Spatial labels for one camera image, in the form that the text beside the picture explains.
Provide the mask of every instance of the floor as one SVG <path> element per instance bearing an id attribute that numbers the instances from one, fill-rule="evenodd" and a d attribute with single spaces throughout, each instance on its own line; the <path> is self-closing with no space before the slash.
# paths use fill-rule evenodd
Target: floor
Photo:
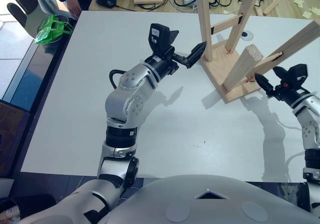
<path id="1" fill-rule="evenodd" d="M 7 3 L 10 2 L 15 3 L 15 0 L 0 0 L 0 99 L 32 42 L 32 38 L 7 10 Z"/>

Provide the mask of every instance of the person's hand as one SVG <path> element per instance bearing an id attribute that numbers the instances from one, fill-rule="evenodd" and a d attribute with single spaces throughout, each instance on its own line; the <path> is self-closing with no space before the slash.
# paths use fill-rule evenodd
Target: person's hand
<path id="1" fill-rule="evenodd" d="M 74 19 L 78 19 L 81 14 L 81 7 L 78 0 L 65 0 L 66 1 L 66 7 L 68 8 L 71 16 Z"/>

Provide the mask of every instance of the white table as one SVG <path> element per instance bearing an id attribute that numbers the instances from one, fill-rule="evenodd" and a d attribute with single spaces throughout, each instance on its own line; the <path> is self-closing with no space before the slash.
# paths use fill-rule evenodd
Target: white table
<path id="1" fill-rule="evenodd" d="M 212 23 L 227 18 L 211 16 Z M 196 14 L 82 12 L 22 171 L 96 175 L 106 131 L 105 99 L 113 90 L 109 71 L 129 70 L 151 55 L 151 23 L 180 31 L 173 44 L 179 53 L 188 54 L 201 42 Z M 308 23 L 250 17 L 245 29 L 254 38 L 240 40 L 237 51 L 255 44 L 267 56 Z M 227 38 L 229 33 L 218 37 Z M 304 87 L 318 94 L 319 47 L 318 39 L 281 64 L 285 68 L 308 64 Z M 271 71 L 266 77 L 273 84 L 280 82 Z M 299 123 L 289 106 L 267 100 L 263 91 L 226 105 L 200 65 L 190 70 L 181 66 L 160 82 L 144 111 L 136 152 L 140 177 L 217 174 L 246 181 L 303 181 Z"/>

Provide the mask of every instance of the wooden block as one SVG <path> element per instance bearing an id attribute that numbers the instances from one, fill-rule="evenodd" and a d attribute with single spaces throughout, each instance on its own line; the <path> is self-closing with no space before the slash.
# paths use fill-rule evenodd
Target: wooden block
<path id="1" fill-rule="evenodd" d="M 243 17 L 241 19 L 241 23 L 233 26 L 230 36 L 228 38 L 228 41 L 226 43 L 226 49 L 232 53 L 235 51 L 235 47 L 237 46 L 240 36 L 246 26 L 246 23 L 250 17 L 250 14 L 252 12 L 252 9 L 254 7 L 254 3 L 256 0 L 243 0 L 238 14 L 243 14 Z"/>
<path id="2" fill-rule="evenodd" d="M 262 12 L 261 6 L 260 6 L 260 7 L 257 7 L 256 5 L 259 5 L 259 1 L 258 1 L 258 0 L 257 0 L 257 1 L 255 2 L 255 4 L 254 4 L 254 7 L 255 7 L 254 12 L 255 12 L 255 14 L 256 14 L 257 16 L 263 16 L 263 12 Z"/>
<path id="3" fill-rule="evenodd" d="M 279 1 L 273 1 L 266 9 L 263 11 L 263 15 L 267 16 L 277 5 Z"/>
<path id="4" fill-rule="evenodd" d="M 200 63 L 211 79 L 212 83 L 215 85 L 215 88 L 220 93 L 223 101 L 225 103 L 229 103 L 260 89 L 260 87 L 256 82 L 247 81 L 246 83 L 243 83 L 230 91 L 225 89 L 223 82 L 239 58 L 239 54 L 236 51 L 230 54 L 226 50 L 226 42 L 227 41 L 224 40 L 214 44 L 212 46 L 214 59 L 212 61 L 207 61 L 204 57 L 202 57 Z"/>
<path id="5" fill-rule="evenodd" d="M 272 60 L 274 60 L 275 58 L 281 56 L 283 54 L 283 52 L 279 52 L 279 53 L 275 53 L 274 55 L 270 55 L 266 58 L 264 58 L 263 60 L 261 60 L 259 63 L 257 63 L 256 67 L 261 67 L 264 64 L 267 64 L 269 62 L 271 62 Z M 250 81 L 255 81 L 255 73 L 254 73 L 254 68 L 246 75 L 246 78 Z"/>
<path id="6" fill-rule="evenodd" d="M 198 7 L 198 17 L 200 23 L 201 37 L 202 41 L 206 41 L 206 48 L 204 51 L 204 56 L 208 61 L 213 59 L 211 40 L 211 25 L 210 25 L 210 12 L 209 12 L 209 0 L 196 0 L 196 5 Z"/>
<path id="7" fill-rule="evenodd" d="M 135 5 L 163 4 L 164 0 L 133 0 Z"/>
<path id="8" fill-rule="evenodd" d="M 262 58 L 262 54 L 255 45 L 245 47 L 244 51 L 223 82 L 225 89 L 230 91 L 234 86 L 236 86 L 236 84 L 243 79 Z"/>
<path id="9" fill-rule="evenodd" d="M 241 18 L 242 15 L 236 15 L 231 17 L 230 19 L 221 21 L 215 25 L 211 26 L 211 34 L 214 35 L 222 30 L 228 29 L 230 27 L 233 27 L 239 23 L 239 18 Z"/>
<path id="10" fill-rule="evenodd" d="M 254 67 L 252 74 L 265 74 L 273 67 L 280 64 L 282 61 L 289 58 L 291 55 L 302 49 L 303 47 L 310 44 L 312 41 L 320 37 L 320 20 L 312 21 L 302 30 L 300 30 L 297 34 L 295 34 L 291 39 L 277 48 L 273 53 L 269 56 L 272 56 L 276 53 L 283 52 L 281 56 L 279 56 L 276 60 L 269 61 L 263 65 L 259 65 Z"/>

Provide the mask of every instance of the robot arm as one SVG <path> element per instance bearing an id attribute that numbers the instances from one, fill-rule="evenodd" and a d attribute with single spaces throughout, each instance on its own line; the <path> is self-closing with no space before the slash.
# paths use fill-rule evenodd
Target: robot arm
<path id="1" fill-rule="evenodd" d="M 98 178 L 83 184 L 57 205 L 24 218 L 19 223 L 98 223 L 117 206 L 121 194 L 133 185 L 139 166 L 134 157 L 136 135 L 141 124 L 144 103 L 158 83 L 172 75 L 178 63 L 191 68 L 202 56 L 206 42 L 198 44 L 188 57 L 175 54 L 178 31 L 151 24 L 149 44 L 153 54 L 123 73 L 116 89 L 107 97 L 106 139 L 103 142 Z"/>
<path id="2" fill-rule="evenodd" d="M 308 77 L 305 64 L 295 65 L 288 71 L 282 67 L 273 70 L 281 79 L 275 88 L 263 75 L 255 74 L 255 79 L 268 98 L 285 101 L 301 125 L 306 161 L 303 178 L 309 186 L 310 211 L 320 216 L 320 99 L 301 86 Z"/>

